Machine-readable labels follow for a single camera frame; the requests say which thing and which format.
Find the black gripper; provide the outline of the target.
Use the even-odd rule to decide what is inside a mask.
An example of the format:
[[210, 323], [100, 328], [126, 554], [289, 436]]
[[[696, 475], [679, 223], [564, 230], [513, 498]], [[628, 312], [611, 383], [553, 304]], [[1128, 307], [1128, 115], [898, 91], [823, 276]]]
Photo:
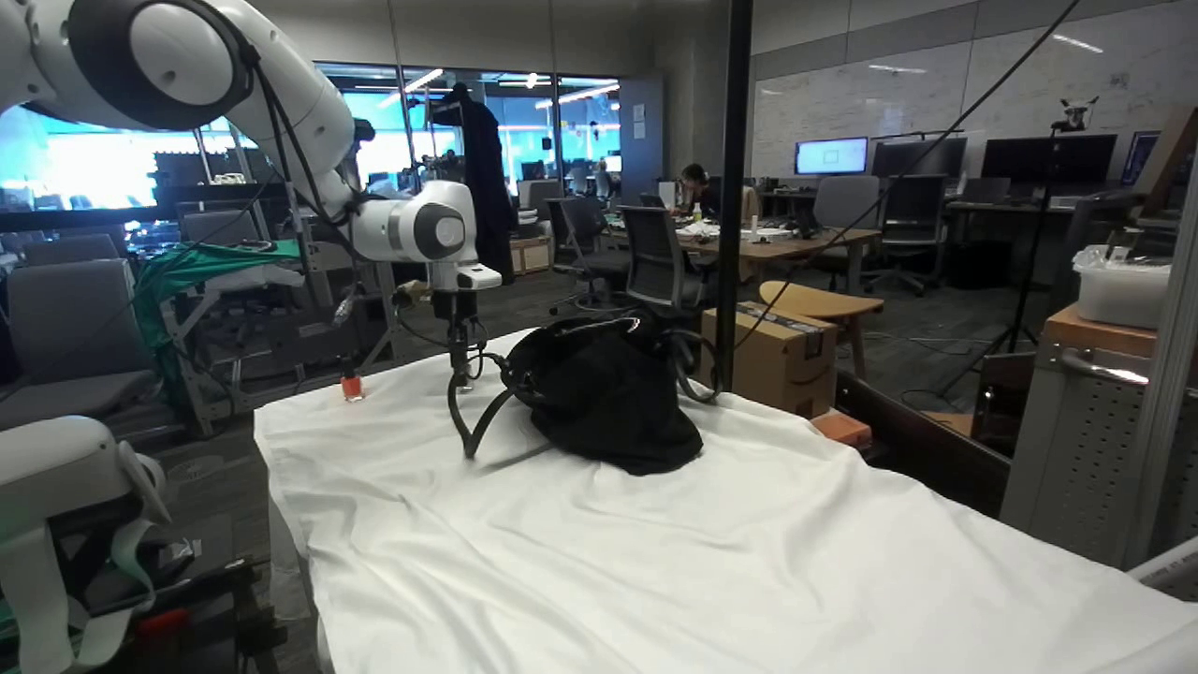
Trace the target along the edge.
[[452, 387], [467, 387], [478, 376], [482, 339], [478, 339], [478, 296], [475, 291], [433, 291], [433, 313], [447, 323], [447, 353]]

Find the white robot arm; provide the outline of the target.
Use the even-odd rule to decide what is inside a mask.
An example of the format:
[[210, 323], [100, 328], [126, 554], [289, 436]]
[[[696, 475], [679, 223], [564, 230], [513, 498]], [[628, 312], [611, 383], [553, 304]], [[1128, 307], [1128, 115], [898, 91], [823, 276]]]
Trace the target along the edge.
[[449, 371], [470, 376], [470, 304], [500, 283], [475, 252], [470, 192], [370, 193], [349, 102], [251, 0], [0, 0], [0, 105], [131, 130], [227, 120], [354, 258], [425, 268]]

